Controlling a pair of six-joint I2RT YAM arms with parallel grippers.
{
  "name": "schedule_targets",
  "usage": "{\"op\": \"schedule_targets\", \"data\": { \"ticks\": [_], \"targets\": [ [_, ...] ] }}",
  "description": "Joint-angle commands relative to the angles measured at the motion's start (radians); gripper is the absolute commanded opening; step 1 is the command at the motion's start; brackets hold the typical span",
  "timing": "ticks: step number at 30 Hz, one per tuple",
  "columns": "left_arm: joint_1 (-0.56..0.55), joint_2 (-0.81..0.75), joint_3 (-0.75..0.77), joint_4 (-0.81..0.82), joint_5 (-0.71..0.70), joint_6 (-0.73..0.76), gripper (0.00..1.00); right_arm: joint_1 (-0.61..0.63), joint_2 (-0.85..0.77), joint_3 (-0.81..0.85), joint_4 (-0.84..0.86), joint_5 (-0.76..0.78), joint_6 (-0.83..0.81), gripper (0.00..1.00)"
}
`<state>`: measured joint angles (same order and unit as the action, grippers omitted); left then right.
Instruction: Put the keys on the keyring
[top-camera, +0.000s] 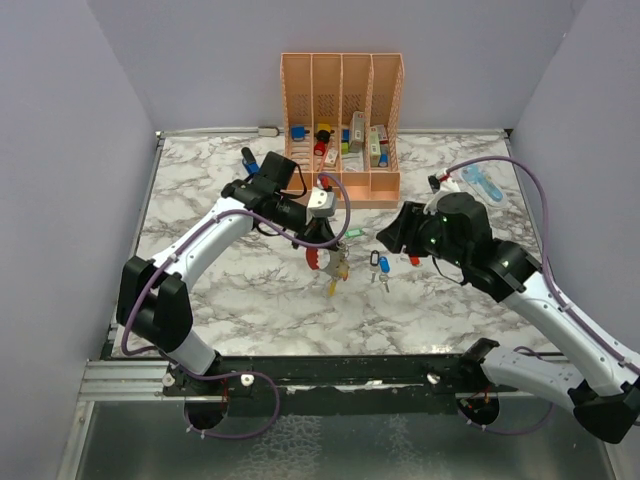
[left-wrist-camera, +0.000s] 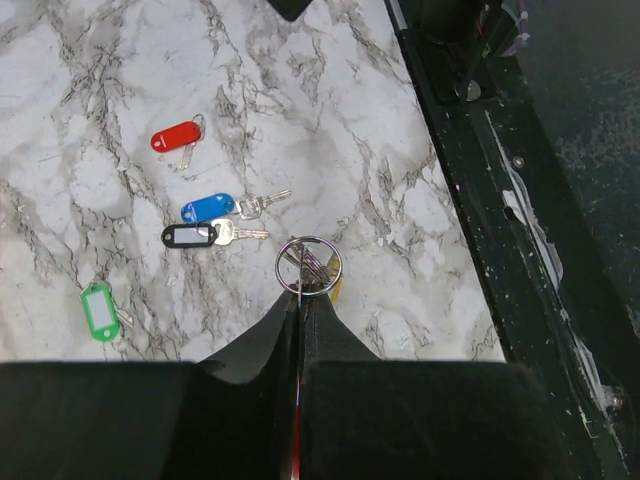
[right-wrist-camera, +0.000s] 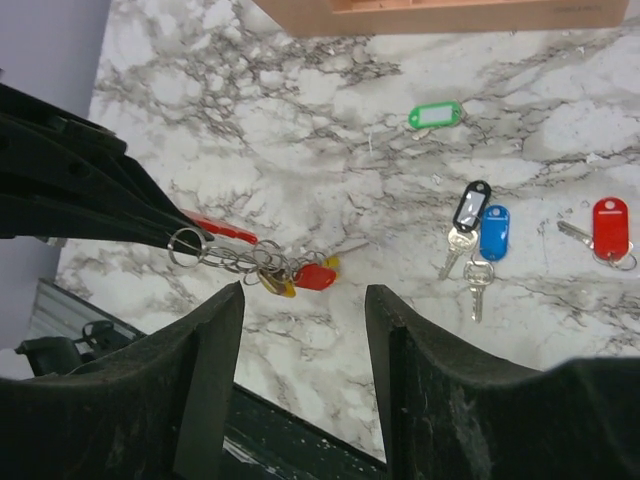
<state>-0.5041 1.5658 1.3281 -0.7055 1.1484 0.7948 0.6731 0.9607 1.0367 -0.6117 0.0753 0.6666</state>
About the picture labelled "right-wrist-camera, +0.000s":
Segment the green key tag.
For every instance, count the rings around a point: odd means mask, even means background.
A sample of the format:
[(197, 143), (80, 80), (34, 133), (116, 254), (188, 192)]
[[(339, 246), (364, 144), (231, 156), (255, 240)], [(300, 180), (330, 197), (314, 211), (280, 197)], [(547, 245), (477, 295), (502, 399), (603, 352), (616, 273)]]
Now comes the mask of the green key tag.
[(416, 130), (451, 127), (461, 121), (463, 113), (457, 101), (425, 104), (411, 110), (408, 123)]

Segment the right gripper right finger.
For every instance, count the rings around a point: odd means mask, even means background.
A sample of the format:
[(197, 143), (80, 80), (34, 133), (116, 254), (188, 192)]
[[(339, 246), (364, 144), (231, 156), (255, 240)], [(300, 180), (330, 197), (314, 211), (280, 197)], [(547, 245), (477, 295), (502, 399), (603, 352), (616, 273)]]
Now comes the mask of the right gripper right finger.
[(635, 479), (639, 362), (541, 372), (484, 352), (384, 285), (365, 296), (391, 479)]

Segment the red handled key organizer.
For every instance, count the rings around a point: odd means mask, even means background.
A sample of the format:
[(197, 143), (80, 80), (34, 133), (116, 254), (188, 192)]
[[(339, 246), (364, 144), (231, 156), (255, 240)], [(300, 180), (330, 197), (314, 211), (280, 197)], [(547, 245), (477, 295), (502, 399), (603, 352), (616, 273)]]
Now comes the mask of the red handled key organizer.
[(338, 256), (341, 263), (343, 255), (368, 245), (366, 240), (355, 239), (331, 253), (315, 250), (289, 253), (273, 240), (260, 240), (254, 233), (222, 220), (189, 210), (184, 214), (195, 225), (181, 228), (169, 238), (167, 251), (171, 261), (183, 268), (201, 264), (238, 274), (247, 286), (262, 285), (259, 270), (284, 270), (293, 282), (299, 269), (307, 264), (323, 266), (330, 256)]

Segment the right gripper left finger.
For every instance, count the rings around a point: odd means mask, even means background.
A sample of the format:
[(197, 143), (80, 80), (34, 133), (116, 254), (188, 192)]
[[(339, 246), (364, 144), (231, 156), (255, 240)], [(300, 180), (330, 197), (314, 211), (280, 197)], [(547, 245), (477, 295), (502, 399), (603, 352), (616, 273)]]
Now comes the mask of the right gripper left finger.
[(1, 383), (5, 479), (215, 479), (245, 297), (185, 317), (66, 375)]

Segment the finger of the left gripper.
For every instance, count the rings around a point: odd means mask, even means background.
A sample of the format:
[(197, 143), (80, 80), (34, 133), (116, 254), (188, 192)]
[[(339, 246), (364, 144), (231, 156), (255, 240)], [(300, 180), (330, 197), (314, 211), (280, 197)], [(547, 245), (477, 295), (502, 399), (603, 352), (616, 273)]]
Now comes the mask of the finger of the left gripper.
[(1, 236), (196, 250), (213, 235), (183, 214), (115, 133), (1, 88)]

